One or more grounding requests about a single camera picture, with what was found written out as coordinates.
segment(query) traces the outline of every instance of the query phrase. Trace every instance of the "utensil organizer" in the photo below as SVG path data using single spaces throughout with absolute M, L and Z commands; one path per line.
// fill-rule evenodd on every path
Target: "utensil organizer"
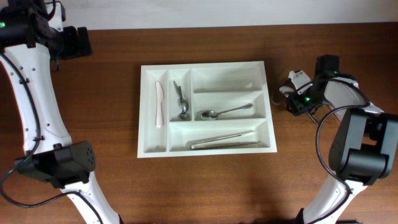
M 181 109 L 173 81 L 189 103 L 188 118 Z M 155 83 L 162 85 L 164 125 L 155 125 Z M 205 110 L 223 111 L 252 103 L 251 109 L 201 120 Z M 255 131 L 245 141 L 256 144 L 225 149 L 191 150 L 190 144 L 230 134 Z M 138 158 L 277 152 L 263 62 L 145 65 L 141 67 Z

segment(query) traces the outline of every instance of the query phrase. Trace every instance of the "white background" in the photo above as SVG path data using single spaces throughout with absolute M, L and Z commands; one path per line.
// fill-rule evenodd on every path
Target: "white background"
M 66 26 L 89 29 L 398 21 L 398 0 L 63 0 Z M 6 0 L 0 0 L 0 6 Z

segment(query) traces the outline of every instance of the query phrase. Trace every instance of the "knife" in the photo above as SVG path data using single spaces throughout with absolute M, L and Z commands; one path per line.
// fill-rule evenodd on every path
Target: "knife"
M 164 95 L 163 95 L 162 85 L 159 82 L 156 82 L 156 97 L 157 97 L 156 126 L 160 128 L 164 124 L 163 111 L 162 111 L 162 101 L 164 100 Z

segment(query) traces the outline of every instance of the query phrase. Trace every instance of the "brown table surface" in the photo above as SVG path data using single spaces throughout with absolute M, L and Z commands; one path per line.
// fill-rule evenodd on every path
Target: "brown table surface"
M 340 56 L 375 105 L 398 114 L 398 24 L 255 26 L 90 31 L 94 54 L 61 61 L 52 75 L 74 142 L 90 140 L 96 176 L 125 223 L 251 223 L 293 218 L 327 177 L 315 154 L 316 126 L 272 106 L 278 153 L 137 159 L 141 65 L 264 61 L 270 93 L 291 70 L 313 77 L 315 59 Z M 0 74 L 0 174 L 21 157 L 22 127 L 9 80 Z M 324 157 L 338 122 L 321 136 Z M 397 223 L 398 161 L 340 219 Z M 59 190 L 19 174 L 5 183 L 16 200 L 36 203 Z M 84 223 L 67 198 L 34 209 L 0 199 L 0 223 Z

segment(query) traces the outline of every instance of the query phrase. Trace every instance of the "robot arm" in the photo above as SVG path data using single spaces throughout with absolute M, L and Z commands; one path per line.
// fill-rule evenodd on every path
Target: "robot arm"
M 50 182 L 63 193 L 79 192 L 79 197 L 75 194 L 67 196 L 87 223 L 123 223 L 109 206 L 96 181 L 96 161 L 91 144 L 88 141 L 72 144 L 61 119 L 51 82 L 50 59 L 70 59 L 91 54 L 87 31 L 85 27 L 76 30 L 74 27 L 62 26 L 65 9 L 60 2 L 56 3 L 49 21 L 43 16 L 43 10 L 50 14 L 53 4 L 45 5 L 43 1 L 20 4 L 18 1 L 9 1 L 9 7 L 0 12 L 3 52 L 0 61 L 11 81 L 24 130 L 26 157 L 16 160 L 16 165 L 20 165 L 17 171 L 33 179 Z M 41 135 L 40 144 L 26 162 L 37 141 L 38 132 L 23 82 L 32 95 Z
M 358 88 L 355 77 L 339 72 L 338 64 L 337 56 L 319 57 L 313 81 L 303 71 L 290 72 L 289 81 L 279 88 L 287 97 L 287 109 L 292 114 L 306 113 L 321 126 L 315 112 L 322 105 L 331 109 L 367 105 L 334 110 L 341 121 L 329 153 L 329 165 L 336 178 L 327 177 L 315 200 L 297 215 L 298 224 L 336 223 L 358 193 L 377 179 L 387 177 L 392 168 L 398 142 L 398 117 L 366 102 L 360 91 L 355 90 Z M 375 144 L 363 143 L 364 136 L 369 136 Z

